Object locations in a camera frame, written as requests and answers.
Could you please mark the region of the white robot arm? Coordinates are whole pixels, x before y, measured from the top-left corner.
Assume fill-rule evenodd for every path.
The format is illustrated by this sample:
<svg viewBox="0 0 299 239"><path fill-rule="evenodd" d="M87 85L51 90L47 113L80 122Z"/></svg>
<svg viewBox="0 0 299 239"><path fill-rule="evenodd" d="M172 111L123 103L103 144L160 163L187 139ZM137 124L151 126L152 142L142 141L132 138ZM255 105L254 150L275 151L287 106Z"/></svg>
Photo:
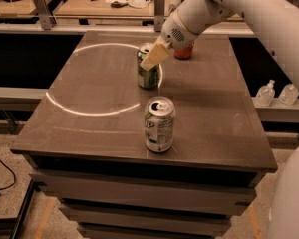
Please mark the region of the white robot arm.
<svg viewBox="0 0 299 239"><path fill-rule="evenodd" d="M163 23L142 67L151 69L232 14L244 19L299 90L299 8L286 0L184 0ZM299 239L299 147L278 178L265 239Z"/></svg>

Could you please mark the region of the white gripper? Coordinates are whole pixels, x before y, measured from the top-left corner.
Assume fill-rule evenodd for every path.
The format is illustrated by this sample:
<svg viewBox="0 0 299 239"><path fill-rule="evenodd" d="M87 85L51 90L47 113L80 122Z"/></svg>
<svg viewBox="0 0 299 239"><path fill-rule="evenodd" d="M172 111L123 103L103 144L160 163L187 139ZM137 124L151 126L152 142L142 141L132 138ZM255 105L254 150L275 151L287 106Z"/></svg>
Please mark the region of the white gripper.
<svg viewBox="0 0 299 239"><path fill-rule="evenodd" d="M149 71L170 56L171 48L179 50L188 47L200 35L200 27L199 18L195 13L176 9L162 25L160 35L163 41L141 46L145 56L140 66Z"/></svg>

